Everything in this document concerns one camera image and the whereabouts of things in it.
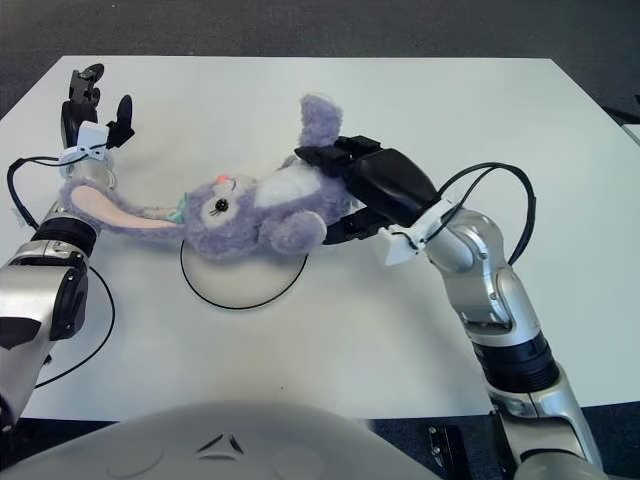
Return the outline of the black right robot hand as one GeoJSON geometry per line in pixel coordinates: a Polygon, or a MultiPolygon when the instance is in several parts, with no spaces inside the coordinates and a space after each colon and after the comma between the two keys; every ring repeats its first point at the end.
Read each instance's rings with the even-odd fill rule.
{"type": "Polygon", "coordinates": [[[401,152],[365,136],[339,137],[326,147],[299,147],[295,154],[331,177],[364,204],[327,227],[326,245],[375,235],[392,224],[412,226],[441,200],[429,177],[401,152]]]}

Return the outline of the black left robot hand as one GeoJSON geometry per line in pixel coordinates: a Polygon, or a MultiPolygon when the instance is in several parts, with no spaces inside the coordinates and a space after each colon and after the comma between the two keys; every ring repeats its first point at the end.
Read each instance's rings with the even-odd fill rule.
{"type": "MultiPolygon", "coordinates": [[[[63,145],[75,147],[81,124],[84,121],[96,123],[97,107],[101,98],[96,83],[104,74],[102,63],[92,64],[84,70],[74,70],[69,83],[68,99],[61,106],[61,132],[63,145]]],[[[130,95],[124,95],[117,108],[116,119],[106,124],[108,135],[106,148],[120,148],[135,135],[132,128],[133,101],[130,95]]]]}

